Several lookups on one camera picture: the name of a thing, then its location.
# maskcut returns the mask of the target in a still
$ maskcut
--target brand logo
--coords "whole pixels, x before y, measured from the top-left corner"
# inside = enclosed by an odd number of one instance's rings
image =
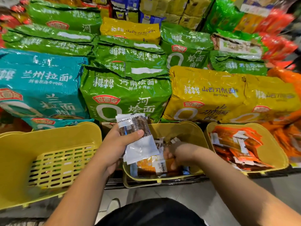
[[[0,89],[0,101],[3,101],[3,100],[23,101],[23,96],[15,91],[4,88],[4,89]]]
[[[253,108],[252,112],[268,112],[271,110],[268,106],[265,105],[257,105]]]
[[[124,15],[124,13],[121,13],[121,12],[116,12],[116,14],[117,14],[117,18],[119,18],[119,19],[123,19],[123,15]]]
[[[117,105],[120,102],[120,98],[117,98],[112,95],[97,95],[92,97],[97,103],[108,103]]]
[[[180,53],[184,53],[187,50],[187,47],[183,47],[181,45],[172,45],[171,46],[172,52],[178,51]]]
[[[183,105],[184,105],[184,107],[201,108],[205,104],[203,102],[191,101],[191,102],[183,102]]]
[[[32,118],[31,120],[37,124],[50,124],[50,125],[55,124],[55,121],[46,118]]]
[[[47,22],[46,24],[49,27],[54,27],[54,28],[57,28],[57,29],[67,30],[69,28],[68,24],[66,24],[64,22],[61,22],[61,21],[58,21],[58,20],[52,20],[52,21]]]
[[[114,36],[127,39],[125,36],[122,36],[122,35],[114,35]]]

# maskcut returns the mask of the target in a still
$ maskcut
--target floor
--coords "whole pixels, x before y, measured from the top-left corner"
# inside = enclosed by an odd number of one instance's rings
[[[301,213],[301,174],[280,178],[255,179],[254,181],[291,208]],[[97,221],[105,216],[105,211],[114,198],[119,198],[121,206],[124,206],[132,202],[159,197],[168,197],[186,205],[202,217],[210,226],[239,225],[226,205],[222,202],[211,182],[180,186],[105,190]],[[59,201],[58,198],[51,198],[43,202],[34,203],[27,209],[18,207],[2,211],[0,212],[0,222],[1,219],[5,217],[49,217]]]

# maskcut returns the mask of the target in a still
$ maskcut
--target white shoe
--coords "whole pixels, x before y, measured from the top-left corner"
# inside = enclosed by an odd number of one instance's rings
[[[109,204],[108,208],[107,208],[107,214],[113,212],[114,210],[120,208],[120,201],[118,198],[115,198],[111,201],[111,203]]]

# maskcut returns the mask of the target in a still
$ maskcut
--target person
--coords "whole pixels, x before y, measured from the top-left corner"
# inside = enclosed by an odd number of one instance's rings
[[[115,125],[84,170],[67,191],[45,226],[92,226],[98,214],[107,178],[115,171],[126,145],[139,140],[143,130],[120,136]],[[198,165],[241,225],[301,225],[301,216],[258,186],[209,149],[176,142],[166,147],[175,156],[172,165]],[[206,225],[177,201],[149,199],[112,211],[97,225]]]

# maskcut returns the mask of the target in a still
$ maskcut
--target right arm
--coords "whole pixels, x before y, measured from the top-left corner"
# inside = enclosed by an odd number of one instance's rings
[[[211,150],[183,142],[166,150],[175,156],[176,165],[198,165],[241,225],[301,225],[301,215]]]

